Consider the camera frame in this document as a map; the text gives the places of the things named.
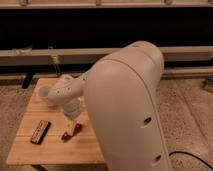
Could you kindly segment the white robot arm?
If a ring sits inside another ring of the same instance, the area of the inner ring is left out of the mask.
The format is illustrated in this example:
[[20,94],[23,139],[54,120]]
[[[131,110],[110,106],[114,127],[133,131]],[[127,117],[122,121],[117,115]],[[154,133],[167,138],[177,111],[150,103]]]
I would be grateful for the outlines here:
[[172,171],[156,105],[163,71],[160,49],[137,41],[77,78],[60,77],[48,99],[68,112],[72,99],[84,98],[109,171]]

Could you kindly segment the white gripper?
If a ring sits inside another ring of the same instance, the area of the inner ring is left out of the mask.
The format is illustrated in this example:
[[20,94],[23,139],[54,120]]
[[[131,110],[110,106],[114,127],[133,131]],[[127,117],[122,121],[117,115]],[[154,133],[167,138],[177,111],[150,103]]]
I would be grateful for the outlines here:
[[81,102],[78,98],[71,100],[63,106],[64,115],[70,119],[67,123],[67,132],[70,136],[74,134],[77,124],[76,119],[81,114]]

